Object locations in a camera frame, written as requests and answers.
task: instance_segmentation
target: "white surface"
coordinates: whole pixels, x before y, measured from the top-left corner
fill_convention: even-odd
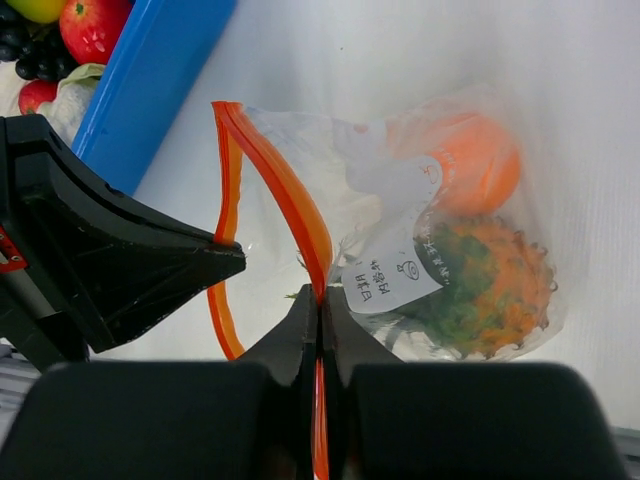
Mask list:
[[[527,358],[577,368],[613,424],[640,428],[638,24],[636,0],[241,1],[137,196],[214,228],[211,100],[362,121],[491,82],[526,129],[570,307]],[[111,355],[220,358],[206,298]]]

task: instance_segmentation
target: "orange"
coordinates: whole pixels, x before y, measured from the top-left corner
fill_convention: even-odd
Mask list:
[[[395,158],[426,154],[442,166],[437,209],[458,216],[491,214],[520,181],[515,138],[486,116],[466,113],[433,122],[407,115],[387,127],[387,144]]]

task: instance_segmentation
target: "label sticker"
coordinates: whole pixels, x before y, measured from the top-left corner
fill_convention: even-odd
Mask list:
[[[347,303],[356,313],[389,312],[442,288],[425,270],[413,240],[416,220],[442,185],[442,168],[427,156],[396,162],[359,176],[367,191],[380,196],[387,215],[402,213],[342,273]]]
[[[356,313],[384,313],[442,288],[427,273],[413,241],[413,227],[428,203],[411,209],[374,239],[355,264],[344,269],[342,284]]]

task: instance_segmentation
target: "ziplock bag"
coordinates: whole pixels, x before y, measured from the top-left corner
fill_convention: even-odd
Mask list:
[[[527,158],[479,86],[367,124],[213,104],[216,242],[247,270],[209,291],[228,358],[284,317],[303,283],[342,288],[404,360],[519,356],[562,326]]]

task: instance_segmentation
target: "apple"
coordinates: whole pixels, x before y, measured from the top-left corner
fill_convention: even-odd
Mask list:
[[[131,13],[129,0],[68,0],[60,33],[80,65],[106,65]]]
[[[58,84],[43,80],[27,83],[18,95],[18,108],[22,115],[36,113],[43,102],[53,102],[58,94]]]

